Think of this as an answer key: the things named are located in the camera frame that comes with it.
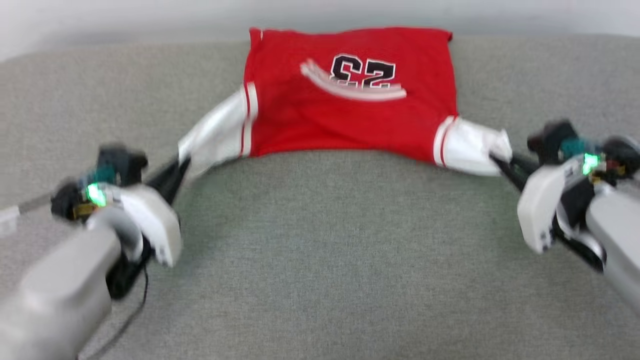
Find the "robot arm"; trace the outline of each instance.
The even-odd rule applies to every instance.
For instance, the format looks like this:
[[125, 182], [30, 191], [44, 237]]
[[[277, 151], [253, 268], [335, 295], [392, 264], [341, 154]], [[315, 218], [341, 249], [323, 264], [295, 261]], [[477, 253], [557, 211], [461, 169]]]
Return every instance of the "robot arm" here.
[[84, 226], [0, 304], [0, 359], [76, 359], [111, 301], [128, 294], [150, 259], [173, 266], [180, 256], [179, 221], [170, 204], [189, 160], [170, 163], [142, 184], [141, 154], [105, 147], [100, 155], [95, 172], [66, 184], [52, 200], [55, 215]]
[[528, 145], [540, 165], [493, 157], [522, 192], [517, 212], [526, 244], [541, 254], [560, 241], [640, 314], [640, 200], [616, 189], [639, 170], [640, 145], [626, 138], [594, 145], [568, 121], [549, 123]]

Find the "white wall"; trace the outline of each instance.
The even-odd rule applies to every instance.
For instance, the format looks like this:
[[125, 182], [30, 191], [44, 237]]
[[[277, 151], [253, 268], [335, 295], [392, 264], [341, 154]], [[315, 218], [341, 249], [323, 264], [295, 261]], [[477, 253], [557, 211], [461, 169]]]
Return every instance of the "white wall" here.
[[250, 26], [338, 31], [640, 35], [640, 0], [0, 0], [0, 60], [86, 44], [248, 38]]

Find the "green led light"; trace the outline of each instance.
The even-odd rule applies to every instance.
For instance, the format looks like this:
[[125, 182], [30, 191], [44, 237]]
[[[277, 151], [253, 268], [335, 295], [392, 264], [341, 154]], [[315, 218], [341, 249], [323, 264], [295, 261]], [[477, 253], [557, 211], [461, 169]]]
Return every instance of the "green led light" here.
[[582, 163], [582, 173], [589, 175], [591, 171], [598, 166], [600, 158], [597, 155], [584, 154], [584, 162]]
[[93, 183], [86, 187], [86, 196], [92, 203], [98, 205], [101, 208], [107, 206], [107, 195], [105, 195], [104, 192], [100, 190], [98, 184], [96, 183]]

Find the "white sleeve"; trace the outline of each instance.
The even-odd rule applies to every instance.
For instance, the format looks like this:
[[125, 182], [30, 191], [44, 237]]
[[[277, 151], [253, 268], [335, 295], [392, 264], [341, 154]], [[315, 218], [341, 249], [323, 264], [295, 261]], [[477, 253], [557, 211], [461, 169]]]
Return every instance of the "white sleeve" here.
[[509, 161], [513, 155], [505, 130], [475, 124], [462, 118], [447, 119], [434, 141], [436, 164], [481, 176], [499, 176], [500, 170], [489, 158], [491, 151]]
[[243, 155], [243, 128], [247, 119], [244, 88], [206, 114], [179, 142], [180, 162], [191, 156], [187, 178]]

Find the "red stripe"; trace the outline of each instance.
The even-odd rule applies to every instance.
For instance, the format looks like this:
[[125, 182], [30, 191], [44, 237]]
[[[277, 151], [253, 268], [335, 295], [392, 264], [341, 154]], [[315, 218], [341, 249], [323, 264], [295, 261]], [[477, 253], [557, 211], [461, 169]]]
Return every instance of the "red stripe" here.
[[244, 83], [244, 97], [246, 99], [246, 118], [244, 119], [244, 124], [242, 124], [242, 132], [240, 134], [240, 154], [238, 157], [242, 156], [244, 153], [244, 127], [251, 116], [251, 102], [249, 101], [249, 88], [246, 86], [246, 82]]
[[456, 122], [457, 119], [458, 117], [455, 117], [453, 121], [449, 123], [449, 125], [447, 125], [447, 128], [444, 129], [444, 135], [442, 135], [442, 143], [440, 143], [440, 159], [442, 160], [443, 167], [447, 167], [447, 164], [444, 162], [444, 142], [447, 139], [447, 133], [449, 133], [449, 129]]

